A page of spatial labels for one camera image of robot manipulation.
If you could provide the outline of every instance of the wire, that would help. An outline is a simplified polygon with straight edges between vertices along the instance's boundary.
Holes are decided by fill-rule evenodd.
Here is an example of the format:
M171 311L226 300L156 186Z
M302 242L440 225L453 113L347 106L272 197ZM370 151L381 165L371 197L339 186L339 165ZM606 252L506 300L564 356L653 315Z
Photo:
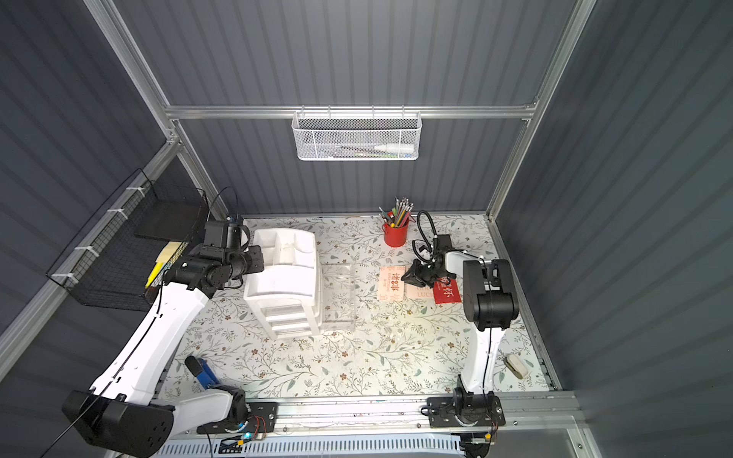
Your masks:
M104 392L107 391L107 388L109 388L109 386L111 384L112 384L112 381L110 380L109 383L107 383L107 386L104 387L104 389L97 395L97 397L95 398L95 400L92 401L91 404L89 404L88 406L86 406L86 409L84 409L84 411L82 413L80 413L79 416L76 417L74 419L74 421L72 421L71 424L69 426L67 426L66 429L64 429L64 431L61 434L59 434L59 436L56 439L54 439L54 441L47 447L46 450L43 451L43 453L41 453L41 455L38 458L43 458L48 453L48 451L51 450L51 447L55 446L56 443L59 442L59 439L61 439L62 437L64 437L64 434L66 434L67 432L69 432L69 429L71 429L76 424L76 422L79 421L79 419L81 417L83 417L84 415L86 415L87 412L89 412L89 409L91 409L92 406L99 400L99 398L102 397L102 395L104 394Z
M257 418L257 421L262 420L262 439L265 439L265 436L268 435L268 425L265 423L265 419L263 417L255 417Z
M422 226L420 226L420 217L425 214L427 216L427 220L430 222L430 229L432 230L432 236L435 238L435 236L438 234L438 232L435 230L435 223L432 222L432 216L425 210L420 210L417 213L416 223L417 223L417 230L420 231L420 235L422 236L422 240L425 241L425 244L427 245L427 250L432 253L433 249L435 248L432 243L425 237L425 233L422 231Z
M491 415L491 403L489 403L489 399L486 397L486 371L489 368L489 359L491 358L491 337L493 333L493 328L489 328L489 354L486 355L486 365L484 366L484 379L481 382L481 392L484 395L484 404L486 407L486 414L488 415L489 419L491 420L491 429L489 430L489 434L491 434L491 438L489 439L489 448L491 448L491 440L494 439L494 435L496 434L496 431L498 428L494 424L494 417Z
M165 269L163 273L161 274L161 299L158 301L158 310L155 312L155 314L157 315L161 314L161 305L163 304L163 287L166 286L165 285L165 275L166 275L166 272L168 272L169 270L171 270L170 267Z
M223 193L227 189L231 189L232 192L234 192L234 201L235 205L237 206L237 219L239 219L239 194L237 194L237 191L232 186L225 186L221 189L221 191L218 192L218 194L216 194L214 200L211 201L211 205L209 206L209 214L206 216L206 221L209 221L209 217L211 216L211 207L213 207L216 203L216 199L218 199L221 196L221 193Z
M209 453L211 454L211 458L214 458L214 446L211 445L211 436L209 436L209 432L204 429L204 432L206 433L206 438L209 440Z
M170 269L166 269L163 272L163 274L161 274L161 278L163 278L162 275L165 275L165 273L168 270L170 270ZM165 285L163 283L161 283L161 299L158 301L158 310L156 310L156 312L155 312L155 314L157 314L157 315L159 315L161 313L161 305L163 304L163 287L164 286ZM119 369L117 370L117 372L114 373L114 376L112 376L112 380L110 380L109 382L107 382L107 386L104 387L104 389L97 395L97 397L95 398L95 400L92 401L92 403L89 404L86 407L86 409L84 409L84 411L82 413L80 413L79 416L76 417L74 419L74 421L72 421L69 426L67 426L66 429L64 429L64 431L48 446L48 448L46 450L44 450L43 453L41 453L41 455L38 458L43 458L48 453L48 451L51 450L51 447L53 447L54 445L56 445L56 443L59 441L59 439L61 439L62 437L64 437L64 434L66 434L69 431L69 429L71 429L72 426L74 426L76 424L76 422L79 421L79 419L81 417L83 417L89 411L89 409L92 408L92 406L99 400L99 398L102 397L102 395L104 394L104 392L107 391L107 388L109 388L110 385L112 385L112 382L117 377L117 375L125 368L125 364L130 360L130 358L132 357L132 355L135 353L135 350L138 349L138 347L140 346L140 344L142 343L142 341L145 339L145 336L147 336L147 333L150 332L150 328L152 328L152 325L153 325L153 323L155 323L155 319L156 318L157 317L153 317L152 318L152 321L148 325L147 329L143 333L143 335L140 338L140 340L138 340L138 343L135 344L135 347L132 349L132 351L130 352L130 354L125 358L125 360L122 362L122 364L119 365Z

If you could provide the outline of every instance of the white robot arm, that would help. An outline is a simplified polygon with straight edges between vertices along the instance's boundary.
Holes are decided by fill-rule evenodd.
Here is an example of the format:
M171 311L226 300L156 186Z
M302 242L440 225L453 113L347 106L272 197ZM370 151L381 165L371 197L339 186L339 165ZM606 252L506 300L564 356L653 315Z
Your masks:
M170 435L224 419L245 421L240 388L216 385L171 402L152 398L186 328L214 292L264 269L262 250L248 241L241 218L208 221L204 242L163 274L157 303L119 355L88 391L72 391L62 406L86 442L147 458Z
M511 267L505 259L485 261L465 251L446 253L445 264L446 270L463 277L463 311L474 324L459 388L487 393L493 390L499 343L519 316Z

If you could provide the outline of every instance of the table surface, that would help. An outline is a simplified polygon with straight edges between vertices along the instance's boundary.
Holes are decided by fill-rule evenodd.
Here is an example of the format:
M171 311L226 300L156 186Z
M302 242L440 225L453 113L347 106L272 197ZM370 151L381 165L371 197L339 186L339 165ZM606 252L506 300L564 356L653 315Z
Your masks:
M438 233L450 234L456 248L496 257L483 215L434 219ZM352 265L354 330L272 340L249 313L241 290L219 292L185 332L160 397L202 391L183 365L189 355L207 360L221 382L241 386L252 398L450 392L468 354L472 325L460 303L435 305L432 299L406 296L401 302L377 299L380 267L411 264L410 241L419 238L416 225L410 223L408 244L391 248L383 241L380 222L364 217L249 220L251 230L292 227L314 232L322 264ZM458 285L462 292L460 277ZM504 364L510 353L518 354L530 371L522 380ZM495 391L548 390L521 317L499 346L493 382Z

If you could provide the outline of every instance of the metal frame bar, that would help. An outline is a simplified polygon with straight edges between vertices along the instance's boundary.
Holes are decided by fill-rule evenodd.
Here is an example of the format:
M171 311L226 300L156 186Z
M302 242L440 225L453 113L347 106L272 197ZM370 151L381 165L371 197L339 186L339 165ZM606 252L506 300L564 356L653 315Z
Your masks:
M600 458L598 444L590 428L569 428L567 435L570 438L576 458Z
M399 117L420 113L423 119L531 119L534 106L169 106L171 119L292 119L299 111L323 116L379 114Z
M572 52L575 50L575 45L578 44L578 40L581 37L583 29L585 29L588 18L593 11L593 7L596 4L596 0L578 0L575 3L575 8L572 11L570 19L565 26L562 38L558 44L557 49L550 61L550 66L545 74L545 78L542 81L542 85L539 88L537 94L537 106L534 109L534 116L527 122L526 128L522 131L512 154L509 156L509 160L501 173L501 178L496 186L494 195L491 198L486 213L489 215L489 219L494 221L501 211L501 206L504 204L509 189L512 187L514 178L517 176L524 157L527 155L527 151L534 139L534 135L537 133L542 118L545 116L550 101L557 86L560 83L567 63L570 60Z
M507 424L502 430L577 429L586 427L575 393L498 393ZM266 399L278 403L273 435L332 436L353 434L461 433L485 432L485 426L430 428L428 417L420 413L428 397L451 394L408 396L343 396Z
M209 199L217 194L216 185L203 166L191 140L185 134L183 127L174 123L166 114L166 107L170 105L161 85L155 78L150 66L142 55L142 51L135 43L119 10L113 0L84 0L84 4L97 22L105 38L130 76L133 84L140 92L140 96L152 113L158 126L166 137L180 137L186 151L179 155L188 176L197 188L206 191ZM211 205L211 213L223 219L229 212L223 199Z
M544 341L542 340L542 336L539 334L539 328L537 327L537 322L534 321L534 315L532 314L532 310L529 308L529 302L527 302L527 297L524 295L522 284L520 283L519 278L517 277L517 271L516 269L514 269L514 263L512 262L512 258L509 255L509 252L507 251L507 247L504 245L504 239L501 238L501 233L499 232L499 228L496 225L495 221L491 221L488 218L487 218L486 223L489 227L489 233L491 234L491 239L493 240L494 246L496 247L496 253L502 259L508 259L509 263L512 266L512 273L514 275L514 281L515 281L515 284L517 285L519 313L522 315L522 320L524 321L524 325L527 327L527 334L529 334L529 339L532 341L532 345L534 346L535 351L537 351L537 357L540 359L540 361L545 365L545 368L548 370L548 375L550 377L550 383L552 387L556 391L562 390L562 384L560 383L560 379L557 375L557 371L555 370L555 367L552 364L552 360L550 359L550 355L548 354L548 349L545 346Z
M115 200L110 208L120 208L132 196L138 192L137 187L142 186L147 175L151 180L158 178L173 160L181 148L177 137L168 140L153 156L152 160L143 169L144 173L138 176L129 184L122 194ZM113 213L105 212L99 221L89 230L79 245L90 245L107 223L113 218ZM59 272L68 272L76 263L81 251L73 250L59 267ZM66 289L61 288L51 280L41 287L36 295L26 305L23 311L10 323L10 326L0 336L0 380L8 373L10 368L21 357L26 348L31 344L36 335L41 331L46 322L51 318L64 299L68 296Z
M486 216L482 211L480 210L474 210L472 212L470 211L445 211L445 212L430 212L430 215L433 216L445 216L445 215L475 215L483 218ZM361 213L361 212L352 212L352 213L298 213L297 215L294 215L292 213L254 213L254 214L247 214L245 219L263 219L263 218L350 218L350 217L359 217L359 218L379 218L378 215L375 215L374 213Z

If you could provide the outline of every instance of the red pencil cup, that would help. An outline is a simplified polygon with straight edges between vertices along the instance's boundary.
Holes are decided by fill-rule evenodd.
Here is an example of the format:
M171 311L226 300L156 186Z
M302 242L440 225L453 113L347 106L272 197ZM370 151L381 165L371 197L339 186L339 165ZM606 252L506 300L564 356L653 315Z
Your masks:
M387 225L387 223L384 223L384 225L382 225L382 230L384 231L384 243L391 246L392 248L399 248L400 246L404 245L405 242L408 241L409 223L409 219L402 227L390 227Z

